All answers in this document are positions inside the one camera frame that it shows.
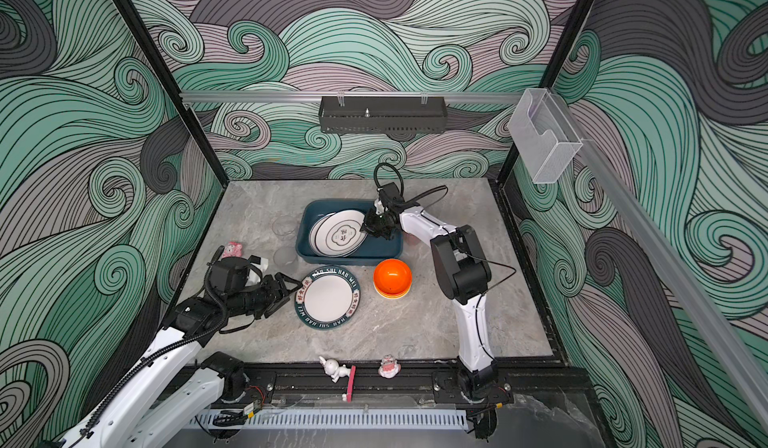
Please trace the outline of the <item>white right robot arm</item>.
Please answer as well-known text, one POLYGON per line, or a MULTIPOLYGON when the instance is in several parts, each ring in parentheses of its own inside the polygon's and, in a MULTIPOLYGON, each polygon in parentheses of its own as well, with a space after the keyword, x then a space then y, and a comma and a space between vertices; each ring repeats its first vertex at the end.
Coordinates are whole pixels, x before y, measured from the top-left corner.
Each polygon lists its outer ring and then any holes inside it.
POLYGON ((315 264, 379 265, 399 254, 406 235, 428 246, 438 287, 456 315, 459 390, 472 403, 488 399, 499 377, 486 319, 486 295, 496 286, 493 261, 486 257, 473 227, 446 223, 423 205, 425 198, 447 194, 447 186, 407 197, 400 174, 388 183, 377 181, 375 186, 372 201, 310 203, 299 224, 299 256, 315 264))

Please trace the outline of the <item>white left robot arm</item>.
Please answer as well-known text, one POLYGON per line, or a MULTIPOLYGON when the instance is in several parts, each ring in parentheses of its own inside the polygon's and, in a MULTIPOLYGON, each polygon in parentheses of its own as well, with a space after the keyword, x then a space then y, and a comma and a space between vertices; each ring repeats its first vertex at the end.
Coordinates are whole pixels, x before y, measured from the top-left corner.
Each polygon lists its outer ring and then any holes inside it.
POLYGON ((269 274, 258 256, 227 257, 219 247, 207 265, 202 291, 178 304, 143 356, 74 427, 45 447, 160 447, 204 408, 239 403, 249 378, 244 363, 223 352, 206 358, 165 400, 160 395, 216 335, 233 333, 231 318, 267 319, 302 283, 269 274))

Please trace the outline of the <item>white plate red characters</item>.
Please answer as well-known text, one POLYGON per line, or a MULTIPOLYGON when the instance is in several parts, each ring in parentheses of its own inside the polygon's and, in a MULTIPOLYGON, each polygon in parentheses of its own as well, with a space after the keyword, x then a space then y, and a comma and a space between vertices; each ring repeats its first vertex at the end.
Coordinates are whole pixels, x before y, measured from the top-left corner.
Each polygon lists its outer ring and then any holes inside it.
POLYGON ((324 222, 325 222, 325 221, 328 219, 328 217, 329 217, 329 214, 327 214, 327 215, 323 216, 322 218, 318 219, 318 220, 317 220, 317 221, 316 221, 316 222, 315 222, 315 223, 312 225, 312 227, 311 227, 311 229, 310 229, 310 233, 309 233, 309 238, 308 238, 308 240, 309 240, 309 245, 310 245, 310 248, 312 249, 312 252, 313 252, 315 255, 321 255, 321 252, 318 250, 318 248, 317 248, 317 245, 316 245, 316 236, 317 236, 317 233, 318 233, 318 231, 319 231, 320 227, 321 227, 321 226, 323 225, 323 223, 324 223, 324 222))

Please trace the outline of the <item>green rim white plate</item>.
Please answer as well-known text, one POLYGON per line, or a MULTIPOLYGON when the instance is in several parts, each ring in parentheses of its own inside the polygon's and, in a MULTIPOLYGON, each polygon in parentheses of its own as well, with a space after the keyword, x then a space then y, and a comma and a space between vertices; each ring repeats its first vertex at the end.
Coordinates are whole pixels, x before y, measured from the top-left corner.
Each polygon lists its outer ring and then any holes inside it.
POLYGON ((330 330, 347 323, 361 301, 357 278, 335 265, 310 272, 296 292, 294 309, 299 320, 316 330, 330 330))

